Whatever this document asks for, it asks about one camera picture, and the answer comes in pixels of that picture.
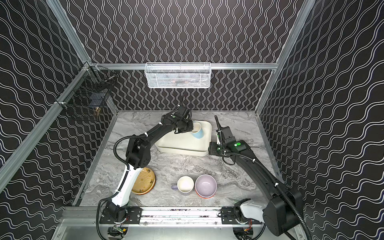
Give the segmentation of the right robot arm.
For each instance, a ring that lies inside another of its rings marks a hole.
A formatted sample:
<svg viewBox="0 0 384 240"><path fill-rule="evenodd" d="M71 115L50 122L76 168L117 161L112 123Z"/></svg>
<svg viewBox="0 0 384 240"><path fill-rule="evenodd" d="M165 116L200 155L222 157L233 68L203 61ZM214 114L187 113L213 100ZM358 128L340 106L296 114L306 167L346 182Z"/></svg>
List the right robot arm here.
<svg viewBox="0 0 384 240"><path fill-rule="evenodd" d="M275 177L256 157L251 147L243 140L236 140L230 127L221 126L218 116L217 141L211 142L209 155L232 160L233 165L240 166L260 189L268 200L267 206L260 210L261 217L251 217L262 222L275 236L286 234L288 230L301 225L308 240L312 239L308 225L303 216L302 194L287 187Z"/></svg>

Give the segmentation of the light blue mug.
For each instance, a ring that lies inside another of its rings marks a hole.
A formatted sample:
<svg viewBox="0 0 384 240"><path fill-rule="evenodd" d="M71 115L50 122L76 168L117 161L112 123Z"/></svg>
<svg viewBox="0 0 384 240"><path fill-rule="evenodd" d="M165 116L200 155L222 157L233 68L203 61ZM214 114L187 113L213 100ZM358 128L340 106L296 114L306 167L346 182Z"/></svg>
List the light blue mug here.
<svg viewBox="0 0 384 240"><path fill-rule="evenodd" d="M193 122L193 130L191 134L196 139L201 139L204 136L202 125L199 122Z"/></svg>

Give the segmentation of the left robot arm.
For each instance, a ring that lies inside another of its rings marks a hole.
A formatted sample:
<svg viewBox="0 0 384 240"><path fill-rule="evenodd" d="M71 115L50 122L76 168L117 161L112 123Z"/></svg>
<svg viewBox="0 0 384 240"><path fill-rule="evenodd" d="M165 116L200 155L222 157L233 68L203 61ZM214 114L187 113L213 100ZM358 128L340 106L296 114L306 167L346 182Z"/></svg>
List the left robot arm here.
<svg viewBox="0 0 384 240"><path fill-rule="evenodd" d="M192 111L178 105L176 109L162 115L160 122L147 132L117 140L113 148L114 156L125 165L125 170L115 193L99 201L99 208L106 204L103 215L117 224L123 223L127 219L126 206L136 179L151 161L152 146L170 132L183 134L192 130Z"/></svg>

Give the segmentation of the yellow-brown ceramic plate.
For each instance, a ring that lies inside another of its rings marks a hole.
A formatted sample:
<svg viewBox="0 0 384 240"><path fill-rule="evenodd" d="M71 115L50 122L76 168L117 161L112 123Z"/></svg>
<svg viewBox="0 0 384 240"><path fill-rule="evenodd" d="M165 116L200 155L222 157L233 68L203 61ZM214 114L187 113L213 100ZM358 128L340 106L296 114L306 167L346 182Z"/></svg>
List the yellow-brown ceramic plate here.
<svg viewBox="0 0 384 240"><path fill-rule="evenodd" d="M143 168L132 188L135 195L145 195L150 192L156 184L156 174L150 168Z"/></svg>

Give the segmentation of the lavender mug white inside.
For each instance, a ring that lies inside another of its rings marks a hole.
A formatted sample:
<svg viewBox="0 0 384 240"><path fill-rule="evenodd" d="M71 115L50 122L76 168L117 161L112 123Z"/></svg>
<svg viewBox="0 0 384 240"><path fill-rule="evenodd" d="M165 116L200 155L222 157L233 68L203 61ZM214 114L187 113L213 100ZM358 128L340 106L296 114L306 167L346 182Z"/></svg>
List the lavender mug white inside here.
<svg viewBox="0 0 384 240"><path fill-rule="evenodd" d="M195 182L189 176L183 176L179 178L176 185L171 186L172 190L178 190L179 192L186 194L194 189Z"/></svg>

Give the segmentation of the lavender bowl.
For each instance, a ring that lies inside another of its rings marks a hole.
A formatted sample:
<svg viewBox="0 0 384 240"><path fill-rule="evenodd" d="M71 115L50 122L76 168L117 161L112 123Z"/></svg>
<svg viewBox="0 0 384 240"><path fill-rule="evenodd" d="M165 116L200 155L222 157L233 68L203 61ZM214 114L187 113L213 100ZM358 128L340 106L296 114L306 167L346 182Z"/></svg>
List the lavender bowl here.
<svg viewBox="0 0 384 240"><path fill-rule="evenodd" d="M217 182L211 175L201 175L195 181L195 191L203 199L212 198L217 192Z"/></svg>

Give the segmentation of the white plastic bin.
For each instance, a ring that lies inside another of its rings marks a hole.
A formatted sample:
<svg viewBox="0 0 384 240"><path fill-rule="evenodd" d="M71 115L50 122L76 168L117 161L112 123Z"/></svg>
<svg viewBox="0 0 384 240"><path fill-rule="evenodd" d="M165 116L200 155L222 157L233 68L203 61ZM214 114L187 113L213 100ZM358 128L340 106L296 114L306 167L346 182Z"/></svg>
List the white plastic bin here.
<svg viewBox="0 0 384 240"><path fill-rule="evenodd" d="M174 134L170 132L159 139L155 146L162 153L180 154L204 157L209 151L209 144L212 138L212 125L207 121L196 121L202 125L204 136L196 139L191 132Z"/></svg>

